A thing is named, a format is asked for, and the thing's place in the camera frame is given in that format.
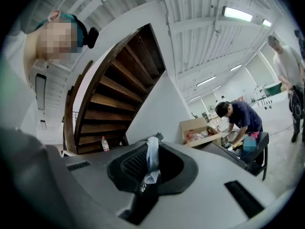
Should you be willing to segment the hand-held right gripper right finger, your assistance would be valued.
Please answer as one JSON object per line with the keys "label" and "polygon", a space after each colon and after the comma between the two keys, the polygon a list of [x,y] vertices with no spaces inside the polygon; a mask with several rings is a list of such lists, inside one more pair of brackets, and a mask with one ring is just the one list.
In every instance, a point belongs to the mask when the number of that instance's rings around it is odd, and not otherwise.
{"label": "hand-held right gripper right finger", "polygon": [[264,182],[232,161],[183,145],[168,145],[193,158],[198,165],[198,174],[183,193],[159,198],[145,218],[145,228],[242,228],[248,217],[225,187],[230,181],[237,180],[264,208],[276,201]]}

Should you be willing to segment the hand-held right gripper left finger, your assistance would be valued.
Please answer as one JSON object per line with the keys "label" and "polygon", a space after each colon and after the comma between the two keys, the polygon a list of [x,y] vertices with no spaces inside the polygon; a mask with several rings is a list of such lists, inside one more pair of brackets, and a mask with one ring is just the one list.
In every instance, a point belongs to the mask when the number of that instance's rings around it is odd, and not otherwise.
{"label": "hand-held right gripper left finger", "polygon": [[119,217],[132,205],[133,193],[120,191],[109,179],[108,164],[137,150],[145,142],[119,147],[106,153],[61,157],[58,149],[46,147],[52,178],[64,205],[56,218],[68,221],[65,229],[136,229],[137,225]]}

